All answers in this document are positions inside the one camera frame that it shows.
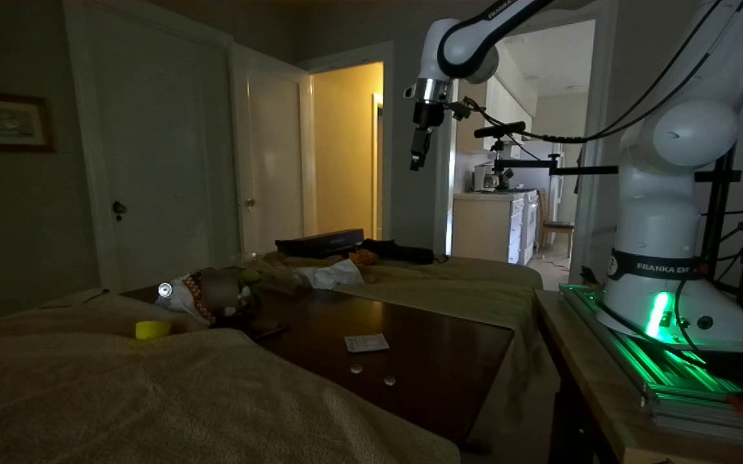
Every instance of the white cabinet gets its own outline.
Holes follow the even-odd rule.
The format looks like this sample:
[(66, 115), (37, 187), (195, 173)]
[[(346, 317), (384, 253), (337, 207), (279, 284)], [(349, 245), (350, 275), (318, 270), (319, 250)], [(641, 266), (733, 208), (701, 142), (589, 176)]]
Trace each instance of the white cabinet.
[(537, 190), (454, 196), (451, 254), (525, 266), (537, 239)]

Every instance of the picture frame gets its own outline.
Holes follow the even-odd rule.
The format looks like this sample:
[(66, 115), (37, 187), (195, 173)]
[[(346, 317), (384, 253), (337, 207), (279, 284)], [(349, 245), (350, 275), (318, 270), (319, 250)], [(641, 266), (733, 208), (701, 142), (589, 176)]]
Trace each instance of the picture frame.
[(44, 97), (0, 93), (0, 151), (52, 151), (52, 127)]

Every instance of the robotic arm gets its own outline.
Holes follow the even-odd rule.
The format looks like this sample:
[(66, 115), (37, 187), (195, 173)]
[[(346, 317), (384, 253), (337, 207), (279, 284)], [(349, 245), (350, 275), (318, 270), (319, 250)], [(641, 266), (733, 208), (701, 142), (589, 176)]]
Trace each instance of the robotic arm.
[[(500, 0), (473, 21), (431, 25), (412, 93), (412, 169), (444, 120), (448, 83), (491, 65), (487, 49), (547, 3)], [(693, 169), (733, 149), (740, 102), (743, 0), (703, 0), (652, 109), (621, 137), (620, 228), (600, 301), (611, 329), (679, 347), (743, 351), (743, 312), (698, 275), (693, 253), (701, 216)]]

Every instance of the yellow wall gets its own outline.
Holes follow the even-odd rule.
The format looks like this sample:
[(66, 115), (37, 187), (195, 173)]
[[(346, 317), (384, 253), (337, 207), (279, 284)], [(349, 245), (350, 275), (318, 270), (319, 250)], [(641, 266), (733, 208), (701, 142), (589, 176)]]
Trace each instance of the yellow wall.
[(318, 228), (377, 236), (373, 93), (381, 65), (315, 75)]

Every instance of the ceiling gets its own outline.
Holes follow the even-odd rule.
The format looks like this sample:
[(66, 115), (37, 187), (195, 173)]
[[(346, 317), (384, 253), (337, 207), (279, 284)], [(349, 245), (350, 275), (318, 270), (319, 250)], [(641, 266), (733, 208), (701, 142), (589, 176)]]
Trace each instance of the ceiling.
[(594, 57), (594, 21), (516, 33), (502, 38), (524, 79), (538, 96), (589, 93)]

